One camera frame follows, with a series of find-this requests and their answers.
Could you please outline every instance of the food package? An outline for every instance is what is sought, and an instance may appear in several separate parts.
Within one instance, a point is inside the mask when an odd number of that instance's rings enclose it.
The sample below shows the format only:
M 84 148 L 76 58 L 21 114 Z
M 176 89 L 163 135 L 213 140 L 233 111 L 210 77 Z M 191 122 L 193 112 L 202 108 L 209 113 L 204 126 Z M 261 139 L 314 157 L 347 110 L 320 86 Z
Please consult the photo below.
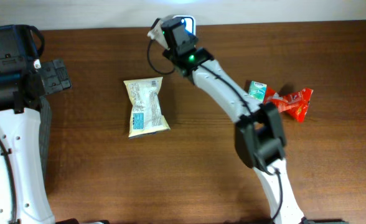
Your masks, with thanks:
M 162 77 L 124 81 L 132 102 L 129 138 L 170 130 L 161 113 L 158 93 Z
M 303 122 L 309 108 L 312 93 L 312 89 L 304 88 L 296 93 L 279 96 L 274 90 L 268 88 L 263 103 L 272 102 L 280 113 L 285 111 L 297 121 Z
M 260 103 L 263 102 L 266 95 L 267 85 L 259 82 L 252 81 L 250 85 L 250 96 L 258 100 Z

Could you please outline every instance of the white wall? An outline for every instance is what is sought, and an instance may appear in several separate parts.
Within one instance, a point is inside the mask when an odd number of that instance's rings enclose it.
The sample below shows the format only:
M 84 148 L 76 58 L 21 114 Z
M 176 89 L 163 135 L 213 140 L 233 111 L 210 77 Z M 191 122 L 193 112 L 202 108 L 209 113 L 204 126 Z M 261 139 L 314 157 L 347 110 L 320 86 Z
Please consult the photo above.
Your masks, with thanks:
M 199 25 L 366 19 L 366 0 L 0 0 L 0 25 L 144 27 L 169 14 Z

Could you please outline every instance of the small green package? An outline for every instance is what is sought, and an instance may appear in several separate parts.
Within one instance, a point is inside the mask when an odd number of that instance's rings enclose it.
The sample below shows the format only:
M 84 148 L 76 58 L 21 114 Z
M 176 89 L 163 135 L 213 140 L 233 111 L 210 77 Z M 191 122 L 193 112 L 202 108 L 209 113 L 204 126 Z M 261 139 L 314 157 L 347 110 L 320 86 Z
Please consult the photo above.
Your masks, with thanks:
M 263 83 L 258 83 L 255 81 L 251 82 L 250 91 L 248 92 L 250 96 L 259 100 L 260 103 L 263 103 L 266 95 L 267 85 Z

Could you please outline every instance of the wire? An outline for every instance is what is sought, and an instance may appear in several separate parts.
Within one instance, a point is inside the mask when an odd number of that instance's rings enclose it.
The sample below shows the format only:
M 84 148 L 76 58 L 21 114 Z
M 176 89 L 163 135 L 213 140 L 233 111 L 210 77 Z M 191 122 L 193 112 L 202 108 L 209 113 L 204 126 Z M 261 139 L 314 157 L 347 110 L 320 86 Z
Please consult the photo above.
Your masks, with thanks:
M 211 69 L 209 69 L 209 68 L 207 68 L 203 65 L 199 65 L 199 66 L 201 68 L 205 69 L 206 71 L 208 71 L 209 73 L 211 73 L 212 75 L 214 75 L 215 78 L 220 79 L 220 81 L 222 81 L 224 84 L 226 84 L 226 86 L 230 87 L 230 89 L 233 90 L 233 92 L 238 96 L 240 101 L 244 104 L 244 107 L 248 110 L 248 112 L 250 112 L 250 115 L 253 115 L 250 107 L 248 106 L 248 102 L 244 100 L 244 98 L 239 94 L 239 92 L 234 88 L 234 86 L 232 86 L 232 84 L 230 84 L 229 82 L 224 80 L 220 75 L 218 75 L 215 72 L 211 71 Z
M 2 150 L 2 156 L 6 162 L 7 174 L 9 176 L 10 190 L 11 190 L 11 201 L 12 201 L 12 218 L 11 223 L 17 223 L 17 197 L 16 197 L 16 187 L 14 186 L 13 171 L 11 169 L 11 163 L 9 159 L 9 153 L 6 151 L 3 142 L 0 139 L 0 148 Z
M 175 72 L 175 68 L 173 68 L 173 70 L 170 71 L 170 72 L 162 72 L 162 71 L 156 69 L 154 67 L 153 63 L 151 63 L 151 60 L 150 60 L 150 49 L 151 49 L 151 46 L 152 46 L 153 42 L 154 42 L 154 40 L 150 40 L 150 42 L 148 43 L 148 47 L 147 47 L 147 61 L 148 61 L 148 64 L 150 65 L 150 67 L 154 71 L 156 71 L 157 73 L 160 73 L 161 75 L 170 75 L 170 74 L 174 73 Z

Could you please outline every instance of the white snack bag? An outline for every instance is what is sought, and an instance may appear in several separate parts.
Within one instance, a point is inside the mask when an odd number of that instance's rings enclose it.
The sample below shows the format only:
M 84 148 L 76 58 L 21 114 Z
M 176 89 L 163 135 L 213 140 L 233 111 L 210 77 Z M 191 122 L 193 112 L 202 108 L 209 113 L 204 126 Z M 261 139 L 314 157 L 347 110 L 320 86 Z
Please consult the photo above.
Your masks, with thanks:
M 161 114 L 158 93 L 162 77 L 124 81 L 132 102 L 129 138 L 170 130 Z

